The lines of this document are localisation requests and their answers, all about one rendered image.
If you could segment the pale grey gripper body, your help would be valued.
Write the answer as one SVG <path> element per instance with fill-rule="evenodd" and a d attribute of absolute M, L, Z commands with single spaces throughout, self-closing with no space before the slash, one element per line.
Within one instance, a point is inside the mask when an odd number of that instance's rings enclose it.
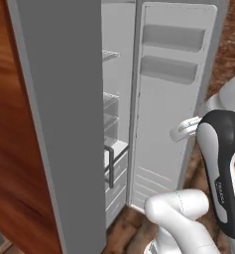
<path fill-rule="evenodd" d="M 170 136 L 174 142 L 188 139 L 196 132 L 196 128 L 201 118 L 198 116 L 185 119 L 170 131 Z"/>

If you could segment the grey fridge door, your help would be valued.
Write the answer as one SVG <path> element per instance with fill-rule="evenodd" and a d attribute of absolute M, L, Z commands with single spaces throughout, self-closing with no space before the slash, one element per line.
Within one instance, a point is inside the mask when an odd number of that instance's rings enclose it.
<path fill-rule="evenodd" d="M 176 143 L 170 131 L 195 116 L 205 99 L 228 6 L 229 0 L 137 0 L 128 204 L 139 211 L 149 196 L 182 187 L 194 140 Z M 203 29 L 202 47 L 195 53 L 144 45 L 149 24 Z M 197 64 L 195 80 L 181 84 L 142 75 L 144 56 Z"/>

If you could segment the dark grey fridge rack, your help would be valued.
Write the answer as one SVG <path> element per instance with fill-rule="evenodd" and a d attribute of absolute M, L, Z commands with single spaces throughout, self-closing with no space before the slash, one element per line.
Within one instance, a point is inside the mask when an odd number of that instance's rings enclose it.
<path fill-rule="evenodd" d="M 104 149 L 109 153 L 108 166 L 105 168 L 105 171 L 109 172 L 109 175 L 105 181 L 111 189 L 114 188 L 114 164 L 128 151 L 128 147 L 128 144 L 124 144 L 124 148 L 115 153 L 113 147 L 104 146 Z"/>

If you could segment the white fridge drawer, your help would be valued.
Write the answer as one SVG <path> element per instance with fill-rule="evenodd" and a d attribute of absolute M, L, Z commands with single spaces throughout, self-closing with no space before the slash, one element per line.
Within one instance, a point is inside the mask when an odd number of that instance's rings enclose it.
<path fill-rule="evenodd" d="M 125 154 L 114 167 L 114 188 L 111 189 L 108 184 L 105 184 L 106 204 L 109 204 L 117 195 L 118 191 L 125 186 L 127 165 L 128 154 Z"/>
<path fill-rule="evenodd" d="M 109 190 L 106 193 L 105 201 L 106 227 L 109 227 L 126 203 L 126 188 L 122 188 L 115 194 Z"/>

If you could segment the grey fridge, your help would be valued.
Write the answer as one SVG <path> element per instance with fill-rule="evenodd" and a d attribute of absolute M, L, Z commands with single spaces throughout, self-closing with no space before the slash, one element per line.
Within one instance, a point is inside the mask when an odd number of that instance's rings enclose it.
<path fill-rule="evenodd" d="M 136 0 L 7 0 L 63 254 L 106 246 L 109 153 L 129 145 Z M 120 57 L 102 61 L 102 52 Z M 119 97 L 104 111 L 103 93 Z"/>

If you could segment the grey door bin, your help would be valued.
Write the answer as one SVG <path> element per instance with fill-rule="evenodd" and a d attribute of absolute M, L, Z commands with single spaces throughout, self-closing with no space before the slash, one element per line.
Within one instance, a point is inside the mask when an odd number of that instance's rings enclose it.
<path fill-rule="evenodd" d="M 149 24 L 143 29 L 143 44 L 196 53 L 202 47 L 204 35 L 203 29 Z"/>
<path fill-rule="evenodd" d="M 197 71 L 196 63 L 169 60 L 153 56 L 141 59 L 140 74 L 181 84 L 192 84 Z"/>

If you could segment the wooden cabinet panel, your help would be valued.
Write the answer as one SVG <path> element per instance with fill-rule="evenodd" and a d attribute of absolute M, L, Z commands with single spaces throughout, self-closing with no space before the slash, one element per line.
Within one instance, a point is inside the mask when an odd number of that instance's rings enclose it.
<path fill-rule="evenodd" d="M 7 0 L 0 0 L 0 230 L 25 254 L 62 254 Z"/>

